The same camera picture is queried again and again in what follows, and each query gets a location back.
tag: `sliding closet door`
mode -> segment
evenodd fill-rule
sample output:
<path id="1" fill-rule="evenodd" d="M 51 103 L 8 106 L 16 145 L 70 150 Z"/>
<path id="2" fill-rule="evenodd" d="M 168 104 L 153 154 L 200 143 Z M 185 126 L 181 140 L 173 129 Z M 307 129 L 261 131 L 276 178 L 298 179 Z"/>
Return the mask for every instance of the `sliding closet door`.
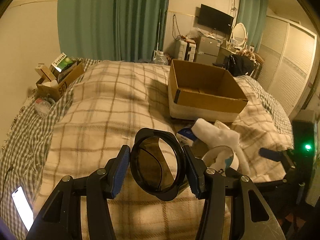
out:
<path id="1" fill-rule="evenodd" d="M 287 33 L 287 25 L 287 22 L 279 19 L 271 17 L 267 17 L 266 19 L 266 26 L 259 48 L 259 55 L 265 62 L 258 78 L 258 82 L 266 91 L 268 91 L 280 63 Z"/>
<path id="2" fill-rule="evenodd" d="M 297 104 L 308 81 L 314 45 L 314 37 L 290 25 L 283 59 L 268 89 L 268 93 L 281 102 L 288 115 Z"/>
<path id="3" fill-rule="evenodd" d="M 316 35 L 289 20 L 268 16 L 259 55 L 261 86 L 291 114 L 310 79 Z"/>

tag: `ceiling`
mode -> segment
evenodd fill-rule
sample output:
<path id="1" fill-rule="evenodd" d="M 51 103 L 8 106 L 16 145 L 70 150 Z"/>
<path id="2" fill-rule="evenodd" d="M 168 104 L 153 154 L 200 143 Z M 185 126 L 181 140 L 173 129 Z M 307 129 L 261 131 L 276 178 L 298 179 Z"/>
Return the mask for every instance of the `ceiling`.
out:
<path id="1" fill-rule="evenodd" d="M 307 14 L 297 0 L 268 0 L 268 7 L 278 16 L 301 22 L 301 25 L 315 32 Z"/>

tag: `wall-mounted tv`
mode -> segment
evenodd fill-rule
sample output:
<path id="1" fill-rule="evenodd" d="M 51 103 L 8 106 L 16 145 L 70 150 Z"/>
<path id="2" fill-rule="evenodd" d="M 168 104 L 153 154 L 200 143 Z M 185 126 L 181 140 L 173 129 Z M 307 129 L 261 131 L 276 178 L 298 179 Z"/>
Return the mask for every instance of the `wall-mounted tv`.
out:
<path id="1" fill-rule="evenodd" d="M 201 4 L 198 24 L 230 35 L 233 17 L 215 8 Z"/>

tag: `bed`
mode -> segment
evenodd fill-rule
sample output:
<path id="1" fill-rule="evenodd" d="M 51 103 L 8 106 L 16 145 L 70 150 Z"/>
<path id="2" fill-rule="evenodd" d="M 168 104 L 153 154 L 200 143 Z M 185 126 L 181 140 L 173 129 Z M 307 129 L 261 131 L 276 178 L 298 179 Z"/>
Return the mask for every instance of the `bed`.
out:
<path id="1" fill-rule="evenodd" d="M 132 147 L 140 128 L 175 133 L 185 124 L 169 115 L 168 66 L 81 60 L 84 75 L 46 117 L 41 119 L 33 109 L 36 94 L 27 100 L 1 150 L 0 212 L 18 240 L 27 231 L 11 199 L 17 187 L 23 187 L 36 215 L 64 175 L 78 178 L 104 167 L 123 144 Z M 255 80 L 241 76 L 236 81 L 249 102 L 231 128 L 240 133 L 251 178 L 281 179 L 281 164 L 260 157 L 258 150 L 293 148 L 290 121 Z M 140 189 L 129 170 L 120 194 L 108 204 L 117 239 L 194 239 L 203 201 L 188 188 L 173 201 L 162 202 Z M 85 198 L 81 207 L 83 239 L 89 239 Z"/>

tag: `plastic bottle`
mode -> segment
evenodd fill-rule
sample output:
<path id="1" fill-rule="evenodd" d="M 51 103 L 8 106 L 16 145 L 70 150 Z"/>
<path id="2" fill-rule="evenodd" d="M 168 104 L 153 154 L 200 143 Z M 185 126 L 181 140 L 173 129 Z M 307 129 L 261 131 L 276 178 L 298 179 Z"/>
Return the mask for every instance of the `plastic bottle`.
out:
<path id="1" fill-rule="evenodd" d="M 156 54 L 152 59 L 152 63 L 160 64 L 160 65 L 168 65 L 168 60 L 165 55 L 163 55 L 163 51 L 156 50 Z"/>
<path id="2" fill-rule="evenodd" d="M 43 100 L 42 98 L 38 98 L 35 101 L 35 110 L 41 117 L 45 117 L 49 113 L 50 108 L 50 103 Z"/>

